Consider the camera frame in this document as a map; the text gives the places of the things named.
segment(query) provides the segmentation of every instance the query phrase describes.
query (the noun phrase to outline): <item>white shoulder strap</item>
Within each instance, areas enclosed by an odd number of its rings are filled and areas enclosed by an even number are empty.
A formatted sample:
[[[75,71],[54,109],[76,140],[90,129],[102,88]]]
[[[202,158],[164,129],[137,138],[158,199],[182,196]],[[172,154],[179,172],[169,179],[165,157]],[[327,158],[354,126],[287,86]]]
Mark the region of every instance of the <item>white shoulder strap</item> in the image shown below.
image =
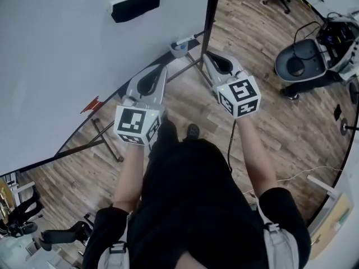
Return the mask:
[[[127,216],[127,225],[118,243],[102,253],[98,269],[130,269],[130,257],[127,248],[127,230],[130,216],[131,214]]]
[[[299,253],[298,244],[294,236],[281,229],[268,219],[257,200],[258,212],[266,225],[264,229],[264,242],[268,256],[269,269],[298,269]]]

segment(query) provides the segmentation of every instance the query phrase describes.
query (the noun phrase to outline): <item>red object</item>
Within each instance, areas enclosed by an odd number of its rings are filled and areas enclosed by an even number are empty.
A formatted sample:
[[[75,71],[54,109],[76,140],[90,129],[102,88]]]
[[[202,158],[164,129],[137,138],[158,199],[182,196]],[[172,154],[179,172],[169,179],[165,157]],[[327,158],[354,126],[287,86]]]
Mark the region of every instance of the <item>red object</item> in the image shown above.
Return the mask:
[[[85,109],[82,110],[82,113],[88,111],[88,110],[94,110],[97,111],[101,106],[103,105],[102,101],[99,101],[99,96],[95,97],[95,99],[92,100],[92,102],[90,102],[90,104],[87,105],[87,107]]]

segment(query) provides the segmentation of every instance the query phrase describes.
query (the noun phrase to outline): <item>wooden floor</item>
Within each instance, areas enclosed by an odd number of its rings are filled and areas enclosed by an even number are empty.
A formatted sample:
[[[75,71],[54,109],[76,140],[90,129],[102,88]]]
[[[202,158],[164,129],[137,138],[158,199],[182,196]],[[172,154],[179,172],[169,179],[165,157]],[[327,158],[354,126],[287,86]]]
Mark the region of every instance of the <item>wooden floor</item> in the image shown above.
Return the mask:
[[[279,96],[284,84],[273,73],[277,54],[293,43],[296,30],[318,18],[300,1],[290,3],[290,15],[284,14],[276,0],[266,6],[261,1],[220,0],[210,48],[232,54],[257,78],[263,98],[260,111],[252,119],[274,159],[278,179],[288,179],[303,170],[324,165],[340,169],[350,134],[346,137],[340,135],[340,120],[336,122],[333,113],[340,104],[342,117],[346,117],[349,124],[354,121],[355,107],[350,102],[348,90],[341,84],[335,84],[303,94],[299,101],[292,102]],[[307,29],[299,38],[302,39],[311,30]],[[175,61],[169,66],[169,71],[174,72],[185,64],[183,60]],[[119,102],[115,96],[96,114],[102,128],[113,120]],[[164,103],[180,138],[184,138],[190,123],[196,123],[201,129],[201,136],[227,155],[233,120],[211,96],[197,70],[190,69],[171,81]],[[67,149],[86,144],[95,134],[88,122],[68,143]],[[125,145],[111,131],[107,140],[117,153],[125,154]],[[231,164],[239,188],[243,192],[249,191],[251,185],[237,133],[232,145]],[[20,182],[36,182],[45,206],[44,217],[51,221],[38,221],[39,232],[49,228],[69,228],[87,212],[94,214],[108,206],[121,166],[112,159],[104,145],[100,145],[23,173]],[[311,174],[332,184],[338,172],[318,168]],[[308,221],[322,203],[325,191],[308,183],[306,175],[302,173],[295,179],[281,182],[281,185],[291,191],[304,219]],[[246,197],[249,202],[254,200],[250,194]],[[70,260],[78,259],[75,245],[63,246],[63,249]]]

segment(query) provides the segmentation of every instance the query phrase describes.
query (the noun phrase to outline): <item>whiteboard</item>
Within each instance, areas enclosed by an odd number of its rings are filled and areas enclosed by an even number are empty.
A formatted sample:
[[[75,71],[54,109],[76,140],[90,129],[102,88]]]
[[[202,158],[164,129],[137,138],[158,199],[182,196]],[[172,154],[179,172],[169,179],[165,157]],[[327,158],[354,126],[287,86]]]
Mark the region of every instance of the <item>whiteboard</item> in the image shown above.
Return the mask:
[[[131,77],[203,31],[208,0],[161,0],[124,24],[113,0],[0,0],[0,175],[53,157]]]

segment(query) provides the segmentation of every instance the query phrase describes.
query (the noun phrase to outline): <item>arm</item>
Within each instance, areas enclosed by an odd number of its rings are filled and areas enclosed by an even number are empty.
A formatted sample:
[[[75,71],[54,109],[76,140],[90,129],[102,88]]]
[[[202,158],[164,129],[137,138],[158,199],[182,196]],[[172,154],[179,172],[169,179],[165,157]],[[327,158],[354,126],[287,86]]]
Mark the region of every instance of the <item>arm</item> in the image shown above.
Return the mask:
[[[144,146],[129,143],[123,169],[117,179],[113,207],[130,213],[136,209],[144,177]]]
[[[236,123],[240,130],[248,176],[259,198],[268,189],[277,187],[275,170],[251,119],[240,118],[236,120]]]

